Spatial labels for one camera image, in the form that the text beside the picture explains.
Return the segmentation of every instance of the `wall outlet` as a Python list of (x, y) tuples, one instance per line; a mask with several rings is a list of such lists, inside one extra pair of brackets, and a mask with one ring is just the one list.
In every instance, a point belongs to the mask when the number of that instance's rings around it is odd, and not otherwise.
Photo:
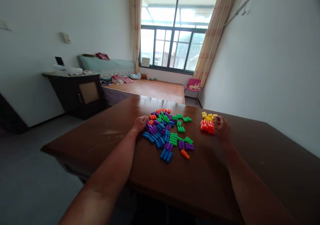
[(62, 38), (63, 38), (65, 43), (71, 43), (71, 39), (70, 39), (69, 34), (61, 32), (61, 35), (62, 35)]

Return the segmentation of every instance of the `wall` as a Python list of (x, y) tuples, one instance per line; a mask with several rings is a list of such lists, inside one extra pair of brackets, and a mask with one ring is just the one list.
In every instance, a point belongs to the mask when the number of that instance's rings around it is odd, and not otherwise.
[(246, 9), (224, 30), (201, 104), (265, 121), (320, 157), (320, 0)]
[[(183, 84), (184, 87), (186, 87), (186, 85), (188, 84), (189, 79), (193, 77), (192, 75), (156, 70), (145, 67), (140, 67), (140, 72), (145, 73), (147, 75), (155, 76), (157, 80)], [(197, 97), (196, 92), (188, 90), (186, 90), (185, 95), (190, 97)]]
[(133, 59), (129, 8), (129, 0), (0, 0), (0, 17), (12, 27), (0, 29), (0, 92), (28, 126), (64, 112), (41, 76), (55, 56), (73, 67), (83, 53)]

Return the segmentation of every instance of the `nightstand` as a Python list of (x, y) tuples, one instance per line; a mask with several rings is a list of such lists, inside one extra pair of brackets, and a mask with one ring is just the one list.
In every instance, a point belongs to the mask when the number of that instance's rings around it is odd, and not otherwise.
[(42, 75), (48, 77), (66, 114), (86, 120), (106, 108), (99, 74), (69, 76), (46, 72)]

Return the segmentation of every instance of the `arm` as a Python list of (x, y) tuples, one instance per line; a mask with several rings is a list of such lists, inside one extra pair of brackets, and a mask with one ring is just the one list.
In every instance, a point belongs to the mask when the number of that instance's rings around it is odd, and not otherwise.
[(214, 130), (223, 148), (232, 187), (246, 224), (296, 224), (281, 202), (231, 144), (230, 127), (223, 117), (214, 118)]
[(107, 224), (117, 198), (129, 178), (137, 135), (148, 117), (135, 120), (132, 129), (93, 173), (59, 224)]

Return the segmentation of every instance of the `small chair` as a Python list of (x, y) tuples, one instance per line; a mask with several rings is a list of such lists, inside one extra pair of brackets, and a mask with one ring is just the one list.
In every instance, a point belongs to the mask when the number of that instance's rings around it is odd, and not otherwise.
[(197, 92), (198, 92), (198, 94), (197, 94), (197, 101), (196, 101), (196, 104), (197, 104), (197, 105), (198, 105), (198, 95), (199, 95), (200, 89), (197, 89), (197, 90), (190, 89), (189, 86), (190, 86), (190, 85), (195, 85), (195, 84), (198, 84), (198, 83), (201, 83), (201, 80), (190, 78), (189, 81), (188, 81), (188, 84), (187, 84), (186, 88), (184, 89), (184, 92), (186, 92), (186, 89), (191, 90), (191, 91), (197, 91)]

